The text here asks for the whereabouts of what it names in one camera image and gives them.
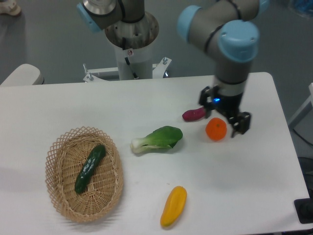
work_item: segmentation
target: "toy vegetable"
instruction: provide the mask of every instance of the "toy vegetable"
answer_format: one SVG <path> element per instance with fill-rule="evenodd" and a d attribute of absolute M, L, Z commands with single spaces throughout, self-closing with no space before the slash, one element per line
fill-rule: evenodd
<path fill-rule="evenodd" d="M 184 210 L 186 198 L 187 191 L 182 186 L 177 186 L 171 191 L 161 216 L 162 227 L 169 227 L 176 221 Z"/>
<path fill-rule="evenodd" d="M 173 148 L 182 138 L 182 132 L 179 128 L 172 126 L 163 126 L 143 138 L 133 139 L 131 149 L 134 153 L 154 148 Z"/>

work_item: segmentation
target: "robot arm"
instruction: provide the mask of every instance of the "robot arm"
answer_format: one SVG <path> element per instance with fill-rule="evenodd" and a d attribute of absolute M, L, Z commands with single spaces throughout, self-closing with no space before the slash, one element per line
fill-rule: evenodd
<path fill-rule="evenodd" d="M 269 0 L 220 0 L 208 9 L 187 7 L 178 20 L 178 33 L 216 62 L 212 88 L 201 91 L 199 104 L 225 116 L 236 133 L 250 127 L 251 114 L 240 112 L 252 60 L 258 52 L 259 31 L 247 22 L 267 9 Z"/>
<path fill-rule="evenodd" d="M 83 0 L 77 7 L 101 30 L 118 21 L 136 23 L 145 16 L 144 0 Z"/>

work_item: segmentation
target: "shoe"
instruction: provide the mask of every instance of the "shoe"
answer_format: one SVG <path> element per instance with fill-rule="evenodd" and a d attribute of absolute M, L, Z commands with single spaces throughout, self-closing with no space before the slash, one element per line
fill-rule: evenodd
<path fill-rule="evenodd" d="M 15 0 L 7 0 L 0 2 L 0 15 L 6 14 L 10 16 L 19 16 L 22 10 Z"/>

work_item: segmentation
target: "white table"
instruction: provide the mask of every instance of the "white table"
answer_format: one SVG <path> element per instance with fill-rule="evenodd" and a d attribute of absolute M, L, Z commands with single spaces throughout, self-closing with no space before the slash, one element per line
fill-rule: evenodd
<path fill-rule="evenodd" d="M 1 235 L 238 235 L 304 230 L 293 201 L 308 198 L 295 149 L 268 73 L 251 74 L 242 111 L 252 113 L 243 136 L 211 142 L 207 119 L 186 123 L 212 76 L 0 88 Z M 220 117 L 213 112 L 213 117 Z M 164 125 L 183 131 L 168 152 L 135 156 L 132 138 Z M 71 128 L 97 127 L 111 136 L 124 169 L 121 201 L 90 224 L 66 220 L 45 185 L 49 147 Z M 177 185 L 185 210 L 165 231 L 159 219 Z"/>

